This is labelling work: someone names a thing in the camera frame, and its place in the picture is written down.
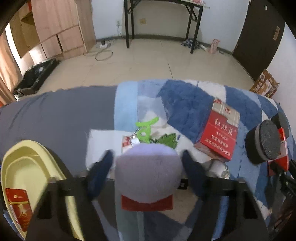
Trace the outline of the wooden wardrobe cabinet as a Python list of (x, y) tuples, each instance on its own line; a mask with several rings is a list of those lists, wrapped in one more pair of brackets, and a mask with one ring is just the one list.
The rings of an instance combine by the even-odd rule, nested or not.
[(42, 59), (67, 59), (89, 52), (96, 42), (88, 0), (26, 1), (9, 24), (20, 57), (37, 50)]

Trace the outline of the green plastic clip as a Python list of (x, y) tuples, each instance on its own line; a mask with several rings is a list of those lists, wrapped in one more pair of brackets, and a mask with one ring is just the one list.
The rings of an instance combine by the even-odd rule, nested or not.
[(151, 140), (151, 126), (159, 121), (159, 117), (155, 117), (152, 120), (146, 122), (136, 122), (138, 130), (135, 132), (137, 138), (141, 143), (150, 143)]

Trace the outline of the grey bed sheet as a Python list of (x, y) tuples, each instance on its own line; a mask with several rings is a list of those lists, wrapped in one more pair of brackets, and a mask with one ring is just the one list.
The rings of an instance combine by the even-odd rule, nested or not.
[[(1, 163), (5, 153), (23, 140), (32, 140), (51, 150), (64, 163), (72, 177), (84, 177), (89, 132), (95, 128), (114, 128), (115, 88), (79, 87), (47, 92), (1, 108)], [(92, 204), (100, 218), (107, 240), (119, 236), (101, 208), (106, 188), (114, 182), (107, 175), (100, 195)], [(66, 206), (76, 240), (84, 240), (75, 218), (74, 198), (66, 197)]]

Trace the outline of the white paper sheet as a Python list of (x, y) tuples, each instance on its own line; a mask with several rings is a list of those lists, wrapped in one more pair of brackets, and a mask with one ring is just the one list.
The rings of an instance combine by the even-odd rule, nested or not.
[(95, 162), (101, 160), (107, 150), (111, 150), (114, 156), (122, 153), (122, 139), (131, 135), (130, 132), (116, 130), (91, 130), (89, 132), (85, 165), (88, 170)]

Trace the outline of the black round sponge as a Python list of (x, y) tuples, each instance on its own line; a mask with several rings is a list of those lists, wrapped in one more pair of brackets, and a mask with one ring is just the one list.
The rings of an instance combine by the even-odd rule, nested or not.
[(250, 162), (259, 165), (276, 159), (280, 154), (280, 134), (271, 120), (264, 120), (245, 138), (245, 149)]

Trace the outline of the black open suitcase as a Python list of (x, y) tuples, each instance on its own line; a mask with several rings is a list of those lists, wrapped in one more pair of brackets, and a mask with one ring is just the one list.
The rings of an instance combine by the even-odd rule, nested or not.
[(52, 58), (27, 70), (20, 83), (13, 90), (15, 98), (37, 93), (60, 62), (60, 60)]

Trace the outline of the dark brown door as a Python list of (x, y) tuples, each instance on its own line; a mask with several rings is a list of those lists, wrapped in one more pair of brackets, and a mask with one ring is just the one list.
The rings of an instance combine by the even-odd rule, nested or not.
[(273, 60), (284, 28), (284, 19), (269, 1), (249, 1), (233, 57), (253, 80), (257, 80)]

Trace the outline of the pink bag on floor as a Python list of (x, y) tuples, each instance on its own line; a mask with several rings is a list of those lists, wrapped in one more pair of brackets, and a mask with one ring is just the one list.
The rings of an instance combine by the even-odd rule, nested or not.
[(216, 53), (219, 42), (220, 41), (218, 39), (214, 39), (212, 41), (212, 44), (211, 44), (210, 49), (209, 49), (210, 54), (215, 54)]

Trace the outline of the yellow plastic basin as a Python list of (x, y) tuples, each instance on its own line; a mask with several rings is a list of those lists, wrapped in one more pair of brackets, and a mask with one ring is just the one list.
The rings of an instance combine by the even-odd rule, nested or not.
[(49, 180), (65, 180), (72, 175), (64, 163), (51, 150), (38, 142), (23, 140), (12, 146), (1, 164), (1, 188), (8, 213), (22, 238), (26, 238), (16, 224), (6, 197), (6, 188), (25, 189), (34, 212)]

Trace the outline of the large red cigarette carton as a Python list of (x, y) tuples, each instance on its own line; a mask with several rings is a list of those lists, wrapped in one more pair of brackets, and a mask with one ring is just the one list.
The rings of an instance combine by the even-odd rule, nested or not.
[(222, 100), (215, 98), (194, 147), (212, 159), (231, 160), (237, 140), (240, 113)]

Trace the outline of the brown printed cardboard box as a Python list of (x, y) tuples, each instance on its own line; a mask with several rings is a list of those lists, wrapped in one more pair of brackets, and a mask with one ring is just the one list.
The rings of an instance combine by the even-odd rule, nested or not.
[(273, 76), (266, 69), (264, 69), (254, 85), (251, 87), (250, 91), (268, 98), (272, 98), (279, 85), (280, 84), (276, 82)]

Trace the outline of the slim red cigarette box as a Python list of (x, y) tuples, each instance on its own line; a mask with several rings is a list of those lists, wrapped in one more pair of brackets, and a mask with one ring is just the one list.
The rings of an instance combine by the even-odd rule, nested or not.
[(25, 189), (6, 188), (10, 210), (21, 231), (28, 230), (33, 212)]

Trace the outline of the blue white patterned blanket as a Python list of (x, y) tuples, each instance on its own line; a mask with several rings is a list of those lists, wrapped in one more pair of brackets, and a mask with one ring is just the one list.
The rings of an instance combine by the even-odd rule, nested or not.
[[(267, 165), (254, 166), (244, 146), (246, 134), (257, 124), (283, 112), (274, 100), (253, 92), (212, 82), (182, 80), (143, 80), (118, 86), (115, 96), (114, 127), (133, 131), (137, 121), (150, 120), (166, 113), (166, 124), (152, 129), (154, 138), (174, 133), (179, 137), (177, 151), (190, 150), (196, 160), (208, 157), (194, 144), (208, 120), (215, 98), (219, 98), (240, 113), (238, 137), (228, 167), (231, 179), (244, 178), (271, 226), (282, 207), (284, 196), (275, 177), (267, 176)], [(164, 212), (134, 212), (121, 208), (121, 196), (115, 195), (116, 221), (120, 240), (186, 240), (198, 216), (201, 201), (190, 189), (174, 194), (174, 207)]]

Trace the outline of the black folding table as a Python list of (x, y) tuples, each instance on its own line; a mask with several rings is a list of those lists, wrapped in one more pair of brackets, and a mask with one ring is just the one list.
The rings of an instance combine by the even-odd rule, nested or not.
[(193, 54), (204, 9), (210, 8), (198, 1), (124, 1), (126, 48), (136, 38), (178, 41), (192, 38)]

